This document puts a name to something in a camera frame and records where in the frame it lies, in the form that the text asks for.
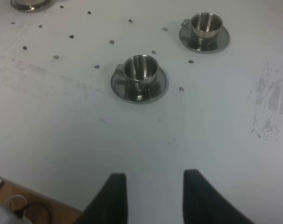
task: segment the black cable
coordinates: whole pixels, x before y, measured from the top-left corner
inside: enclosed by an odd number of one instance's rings
[[[14,214],[19,217],[20,219],[23,218],[23,214],[24,214],[24,211],[26,211],[26,209],[28,209],[29,207],[33,206],[33,205],[40,205],[42,207],[44,207],[46,210],[47,210],[47,213],[48,213],[48,217],[49,217],[49,221],[48,223],[49,224],[52,224],[52,214],[50,212],[50,209],[43,203],[41,202],[32,202],[32,203],[28,203],[27,205],[25,205],[22,209],[17,209],[14,211]]]

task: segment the espresso cup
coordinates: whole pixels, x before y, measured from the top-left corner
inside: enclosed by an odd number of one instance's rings
[[[115,70],[139,92],[147,91],[156,84],[158,71],[157,60],[149,55],[135,55]]]
[[[208,45],[216,42],[222,19],[213,13],[199,13],[191,18],[191,29],[182,23],[182,27],[191,32],[192,39],[199,45]]]

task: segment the cup rim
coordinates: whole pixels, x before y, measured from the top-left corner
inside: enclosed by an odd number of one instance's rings
[[[213,30],[213,31],[203,31],[203,30],[199,30],[199,29],[195,28],[195,27],[193,26],[193,24],[192,24],[192,20],[193,20],[196,16],[199,16],[200,14],[212,14],[212,15],[216,16],[216,17],[220,20],[221,26],[220,26],[218,29]],[[215,31],[217,31],[217,30],[220,30],[220,29],[223,27],[223,20],[222,20],[222,18],[221,18],[220,16],[214,14],[214,13],[208,13],[208,12],[195,14],[195,15],[191,18],[190,23],[191,23],[191,26],[192,26],[194,29],[196,29],[198,32],[201,32],[201,33],[212,33],[212,32],[215,32]]]
[[[150,55],[134,55],[134,56],[128,58],[128,59],[123,63],[123,69],[125,69],[125,66],[126,66],[126,64],[127,64],[128,62],[130,62],[133,58],[139,57],[139,56],[148,57],[148,58],[150,58],[151,60],[153,60],[153,62],[156,64],[156,67],[157,67],[157,70],[156,70],[155,74],[152,75],[152,76],[150,76],[150,77],[148,77],[148,78],[146,78],[146,79],[141,80],[141,79],[134,79],[134,78],[131,78],[131,77],[129,77],[129,76],[125,73],[125,71],[123,71],[123,72],[124,72],[124,74],[126,75],[126,78],[128,78],[128,79],[130,79],[130,80],[134,80],[135,82],[140,82],[140,83],[150,82],[150,81],[152,81],[152,79],[155,78],[155,76],[157,75],[157,72],[159,71],[159,64],[158,64],[158,61],[157,61],[154,57],[152,57],[152,56],[150,56]]]

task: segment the white cable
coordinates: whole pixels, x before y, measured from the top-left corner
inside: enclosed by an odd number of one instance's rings
[[[20,197],[20,198],[22,198],[22,199],[25,201],[25,205],[28,204],[28,201],[27,201],[27,199],[25,198],[25,196],[23,196],[23,195],[12,195],[12,196],[10,196],[7,200],[5,200],[5,202],[3,203],[3,205],[7,206],[7,203],[8,203],[9,201],[11,201],[11,200],[12,200],[13,198],[15,198],[15,197]]]

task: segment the cable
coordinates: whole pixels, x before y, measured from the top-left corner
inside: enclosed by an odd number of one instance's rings
[[[15,197],[20,197],[20,198],[22,198],[22,199],[25,201],[25,205],[28,204],[28,201],[27,201],[27,199],[25,198],[25,196],[23,196],[23,195],[12,195],[12,196],[10,196],[9,198],[7,198],[7,199],[5,200],[5,202],[3,203],[3,205],[7,206],[7,203],[8,203],[9,201],[11,201],[11,200],[12,200],[13,198],[15,198]]]
[[[52,224],[52,214],[50,212],[50,209],[43,203],[41,202],[32,202],[32,203],[29,203],[27,205],[25,205],[22,209],[17,209],[14,211],[14,214],[19,217],[20,219],[22,219],[23,217],[23,214],[25,212],[25,210],[27,210],[29,207],[33,206],[33,205],[40,205],[42,207],[44,207],[46,210],[47,210],[47,213],[48,213],[48,218],[49,218],[49,221],[48,223],[49,224]]]

